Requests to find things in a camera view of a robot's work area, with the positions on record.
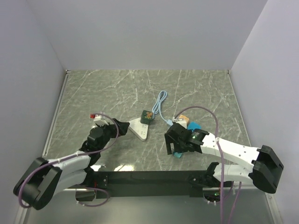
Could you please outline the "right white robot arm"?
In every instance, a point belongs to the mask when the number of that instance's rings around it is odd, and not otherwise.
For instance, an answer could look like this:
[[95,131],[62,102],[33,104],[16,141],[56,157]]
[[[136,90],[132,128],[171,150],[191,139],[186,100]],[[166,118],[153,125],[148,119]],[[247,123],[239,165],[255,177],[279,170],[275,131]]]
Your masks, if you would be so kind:
[[188,130],[178,123],[168,129],[164,138],[168,154],[198,152],[232,162],[209,166],[205,181],[210,186],[219,182],[247,182],[266,193],[277,191],[284,166],[269,146],[247,147],[217,138],[205,130]]

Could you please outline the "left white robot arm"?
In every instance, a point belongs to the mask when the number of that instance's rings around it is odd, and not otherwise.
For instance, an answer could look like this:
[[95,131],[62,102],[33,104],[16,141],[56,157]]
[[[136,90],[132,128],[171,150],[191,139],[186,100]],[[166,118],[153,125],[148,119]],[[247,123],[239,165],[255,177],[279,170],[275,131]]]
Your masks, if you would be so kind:
[[81,148],[57,159],[35,159],[13,189],[23,208],[44,208],[54,195],[75,185],[92,188],[92,166],[101,152],[110,148],[108,142],[126,135],[129,122],[120,122],[102,113],[92,113],[94,125]]

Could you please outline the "white triangular power strip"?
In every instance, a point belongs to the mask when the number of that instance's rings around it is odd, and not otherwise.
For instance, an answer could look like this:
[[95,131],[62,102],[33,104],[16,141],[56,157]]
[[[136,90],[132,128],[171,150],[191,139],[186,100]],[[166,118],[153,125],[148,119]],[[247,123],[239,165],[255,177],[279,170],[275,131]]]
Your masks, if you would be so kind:
[[145,141],[147,139],[149,125],[141,123],[141,118],[136,118],[129,121],[128,128],[141,141]]

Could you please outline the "dark green plug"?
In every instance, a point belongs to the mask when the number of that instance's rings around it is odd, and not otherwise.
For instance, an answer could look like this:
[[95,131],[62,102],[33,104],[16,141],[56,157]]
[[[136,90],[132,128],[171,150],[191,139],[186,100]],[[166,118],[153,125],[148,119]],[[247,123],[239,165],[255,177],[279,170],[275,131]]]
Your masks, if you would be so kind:
[[152,111],[143,110],[140,118],[142,124],[149,125],[154,119],[154,113]]

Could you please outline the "wooden cube plug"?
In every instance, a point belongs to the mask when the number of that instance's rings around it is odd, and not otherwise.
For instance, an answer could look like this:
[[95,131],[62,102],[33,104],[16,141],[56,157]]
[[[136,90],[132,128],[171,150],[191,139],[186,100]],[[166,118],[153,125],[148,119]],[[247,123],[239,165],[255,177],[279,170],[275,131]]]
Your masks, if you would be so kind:
[[180,114],[178,118],[179,118],[179,119],[183,119],[187,124],[188,124],[189,121],[190,121],[190,119],[189,119],[187,116],[183,115],[183,114]]

